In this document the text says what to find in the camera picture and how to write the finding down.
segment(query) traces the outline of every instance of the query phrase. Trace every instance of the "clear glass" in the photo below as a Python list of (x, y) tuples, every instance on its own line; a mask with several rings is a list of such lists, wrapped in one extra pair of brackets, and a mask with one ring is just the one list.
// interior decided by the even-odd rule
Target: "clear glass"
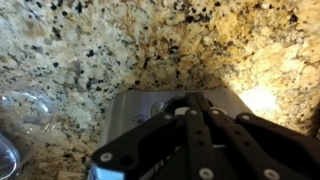
[(44, 93), (0, 87), (0, 180), (40, 149), (54, 123), (55, 108)]

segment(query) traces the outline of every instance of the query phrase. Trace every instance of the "bolt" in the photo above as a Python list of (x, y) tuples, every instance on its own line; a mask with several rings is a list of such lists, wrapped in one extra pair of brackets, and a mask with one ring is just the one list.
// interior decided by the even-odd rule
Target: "bolt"
[(165, 116), (164, 116), (164, 118), (165, 119), (168, 119), (168, 120), (170, 120), (172, 117), (171, 117), (171, 115), (169, 115), (169, 114), (166, 114)]
[(265, 169), (263, 171), (263, 174), (266, 176), (266, 178), (268, 178), (270, 180), (279, 180), (280, 179), (279, 173), (273, 169)]
[(100, 160), (102, 162), (107, 162), (107, 161), (110, 161), (112, 159), (112, 154), (111, 153), (103, 153), (101, 156), (100, 156)]
[(197, 111), (191, 110), (191, 114), (196, 115), (196, 114), (197, 114)]
[(249, 120), (250, 119), (250, 117), (248, 115), (243, 115), (242, 118), (245, 119), (245, 120)]
[(219, 114), (219, 111), (218, 110), (212, 110), (212, 113), (213, 114)]
[(214, 177), (214, 173), (209, 168), (201, 168), (199, 175), (203, 180), (211, 180)]

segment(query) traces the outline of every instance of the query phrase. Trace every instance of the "speckled granite surface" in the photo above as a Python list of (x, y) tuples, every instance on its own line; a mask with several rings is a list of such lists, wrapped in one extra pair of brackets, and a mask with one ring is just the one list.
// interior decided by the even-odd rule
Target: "speckled granite surface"
[(312, 133), (319, 12), (317, 0), (2, 0), (0, 85), (38, 87), (59, 109), (19, 179), (85, 179), (108, 102), (130, 87), (228, 87)]

